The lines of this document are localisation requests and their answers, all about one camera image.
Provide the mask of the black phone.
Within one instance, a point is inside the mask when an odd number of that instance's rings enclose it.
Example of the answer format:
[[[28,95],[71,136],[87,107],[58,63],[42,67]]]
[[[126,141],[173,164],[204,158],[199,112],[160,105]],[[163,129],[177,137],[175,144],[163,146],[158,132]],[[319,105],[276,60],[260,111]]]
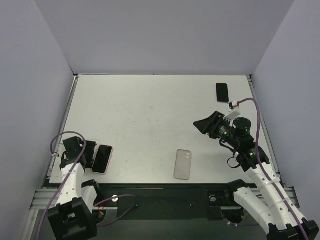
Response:
[[[95,156],[91,171],[95,174],[105,174],[113,153],[113,147],[100,145]]]

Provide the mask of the black smartphone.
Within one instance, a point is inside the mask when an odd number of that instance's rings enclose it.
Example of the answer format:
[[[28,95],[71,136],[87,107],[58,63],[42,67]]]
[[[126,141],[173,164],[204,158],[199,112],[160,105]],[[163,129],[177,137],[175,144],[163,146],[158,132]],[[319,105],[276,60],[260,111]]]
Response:
[[[218,103],[228,103],[229,102],[229,90],[226,83],[216,84],[216,99]]]

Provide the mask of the beige phone case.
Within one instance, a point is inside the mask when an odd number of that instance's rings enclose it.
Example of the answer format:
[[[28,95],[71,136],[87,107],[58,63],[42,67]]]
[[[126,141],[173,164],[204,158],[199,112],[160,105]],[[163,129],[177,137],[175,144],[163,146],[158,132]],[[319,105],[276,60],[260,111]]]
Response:
[[[192,153],[188,150],[178,149],[173,177],[178,180],[188,180],[191,174],[191,162]]]

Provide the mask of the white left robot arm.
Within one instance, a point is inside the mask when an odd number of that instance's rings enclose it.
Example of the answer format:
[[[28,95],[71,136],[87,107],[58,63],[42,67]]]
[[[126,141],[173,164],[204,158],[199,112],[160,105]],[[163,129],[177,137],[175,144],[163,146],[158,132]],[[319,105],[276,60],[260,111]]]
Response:
[[[102,202],[103,193],[95,180],[83,182],[86,142],[76,136],[62,142],[62,183],[55,206],[47,212],[48,220],[57,240],[89,240],[98,234],[93,208]]]

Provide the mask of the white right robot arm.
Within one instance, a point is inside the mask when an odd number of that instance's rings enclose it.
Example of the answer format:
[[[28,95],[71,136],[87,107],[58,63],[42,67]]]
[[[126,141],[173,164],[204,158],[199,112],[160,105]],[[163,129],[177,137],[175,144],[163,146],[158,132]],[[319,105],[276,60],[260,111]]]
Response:
[[[224,201],[242,206],[266,233],[269,240],[314,240],[319,227],[297,209],[281,185],[268,157],[250,134],[252,123],[244,117],[233,121],[215,111],[193,125],[204,135],[228,144],[236,161],[260,191],[259,199],[243,180],[230,182],[223,192]]]

